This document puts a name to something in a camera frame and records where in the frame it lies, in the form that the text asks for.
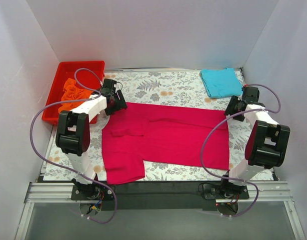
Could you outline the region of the magenta t shirt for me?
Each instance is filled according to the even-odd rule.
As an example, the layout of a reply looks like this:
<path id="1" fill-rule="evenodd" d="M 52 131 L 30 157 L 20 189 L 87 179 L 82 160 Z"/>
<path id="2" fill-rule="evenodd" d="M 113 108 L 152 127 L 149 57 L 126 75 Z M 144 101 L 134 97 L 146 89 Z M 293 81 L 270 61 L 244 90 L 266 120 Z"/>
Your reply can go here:
<path id="1" fill-rule="evenodd" d="M 102 130 L 107 182 L 119 185 L 144 178 L 145 161 L 228 170 L 226 123 L 207 141 L 200 160 L 207 135 L 225 118 L 222 110 L 129 102 Z"/>

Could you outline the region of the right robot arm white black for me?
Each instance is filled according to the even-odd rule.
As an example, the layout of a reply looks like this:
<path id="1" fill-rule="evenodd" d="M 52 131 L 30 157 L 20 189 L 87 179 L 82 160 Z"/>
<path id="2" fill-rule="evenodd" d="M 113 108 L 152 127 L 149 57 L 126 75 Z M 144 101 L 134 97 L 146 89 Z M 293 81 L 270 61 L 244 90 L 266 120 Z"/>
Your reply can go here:
<path id="1" fill-rule="evenodd" d="M 237 121 L 248 120 L 252 131 L 244 150 L 244 159 L 228 170 L 221 180 L 218 191 L 226 198 L 246 191 L 246 184 L 266 169 L 280 167 L 284 162 L 290 128 L 273 120 L 264 104 L 259 102 L 259 84 L 244 85 L 241 96 L 232 96 L 225 116 Z"/>

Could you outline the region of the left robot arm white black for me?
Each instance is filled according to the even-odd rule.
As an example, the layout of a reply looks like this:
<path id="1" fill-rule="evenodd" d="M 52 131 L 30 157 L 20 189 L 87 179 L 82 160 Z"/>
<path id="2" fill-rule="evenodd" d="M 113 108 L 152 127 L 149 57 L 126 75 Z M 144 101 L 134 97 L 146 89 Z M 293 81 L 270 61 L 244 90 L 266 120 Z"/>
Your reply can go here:
<path id="1" fill-rule="evenodd" d="M 122 85 L 113 79 L 104 79 L 100 94 L 93 94 L 78 107 L 72 110 L 63 110 L 59 114 L 55 144 L 70 160 L 72 167 L 79 174 L 72 182 L 82 191 L 89 200 L 95 200 L 100 194 L 100 188 L 93 183 L 96 177 L 87 150 L 90 146 L 90 122 L 102 111 L 107 116 L 122 109 L 127 109 L 122 90 L 117 88 Z"/>

